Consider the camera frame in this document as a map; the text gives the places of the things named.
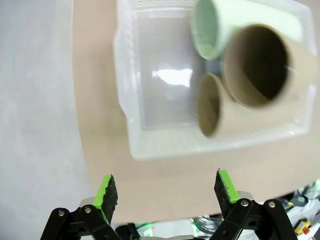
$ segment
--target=green light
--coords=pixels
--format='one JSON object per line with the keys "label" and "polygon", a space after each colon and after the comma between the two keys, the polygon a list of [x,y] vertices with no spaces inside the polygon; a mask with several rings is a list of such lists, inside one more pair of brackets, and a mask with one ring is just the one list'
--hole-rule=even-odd
{"label": "green light", "polygon": [[315,185],[316,185],[316,189],[318,191],[320,191],[320,179],[318,179],[317,181],[315,181]]}
{"label": "green light", "polygon": [[141,222],[134,224],[136,228],[148,228],[152,226],[152,222]]}
{"label": "green light", "polygon": [[145,231],[143,232],[143,235],[144,235],[145,237],[152,237],[152,229],[149,228],[148,230],[145,230]]}
{"label": "green light", "polygon": [[198,237],[197,227],[196,227],[194,224],[192,224],[192,228],[193,228],[193,234],[194,234],[194,236],[195,236],[195,237]]}

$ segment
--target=white plastic basket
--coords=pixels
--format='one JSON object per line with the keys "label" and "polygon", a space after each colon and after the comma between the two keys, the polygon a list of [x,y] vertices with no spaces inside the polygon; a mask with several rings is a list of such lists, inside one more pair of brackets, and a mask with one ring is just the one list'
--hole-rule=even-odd
{"label": "white plastic basket", "polygon": [[[252,0],[295,14],[304,44],[316,55],[310,9],[292,0]],[[190,20],[196,0],[117,0],[114,63],[119,104],[136,160],[240,148],[304,134],[309,130],[314,85],[303,89],[294,122],[250,134],[208,139],[198,128],[195,95],[210,65],[194,50]]]}

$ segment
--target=wooden table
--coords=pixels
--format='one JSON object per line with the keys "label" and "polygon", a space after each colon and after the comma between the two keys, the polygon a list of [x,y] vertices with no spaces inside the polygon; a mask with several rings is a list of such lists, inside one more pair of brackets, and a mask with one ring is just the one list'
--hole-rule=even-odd
{"label": "wooden table", "polygon": [[[319,29],[320,2],[303,4],[312,9]],[[227,169],[237,189],[252,193],[257,201],[320,178],[320,94],[307,135],[211,154],[134,160],[116,90],[116,27],[115,0],[74,1],[73,79],[82,148],[94,191],[104,175],[115,177],[119,199],[114,221],[160,221],[219,212],[213,190],[218,168]]]}

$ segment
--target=screw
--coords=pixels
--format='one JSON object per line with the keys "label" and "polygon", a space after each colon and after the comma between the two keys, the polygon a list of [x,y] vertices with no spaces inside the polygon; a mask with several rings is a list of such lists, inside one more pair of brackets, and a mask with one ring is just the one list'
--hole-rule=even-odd
{"label": "screw", "polygon": [[269,202],[268,206],[270,208],[274,208],[276,206],[276,204],[273,201],[271,201],[271,202]]}
{"label": "screw", "polygon": [[242,200],[242,201],[241,201],[241,206],[246,207],[246,206],[248,206],[248,205],[249,205],[249,203],[248,203],[247,200]]}
{"label": "screw", "polygon": [[59,215],[60,217],[62,217],[63,215],[65,215],[65,212],[62,211],[62,210],[60,210],[60,211],[58,212],[58,215]]}
{"label": "screw", "polygon": [[91,208],[90,207],[86,207],[84,210],[87,214],[91,212]]}

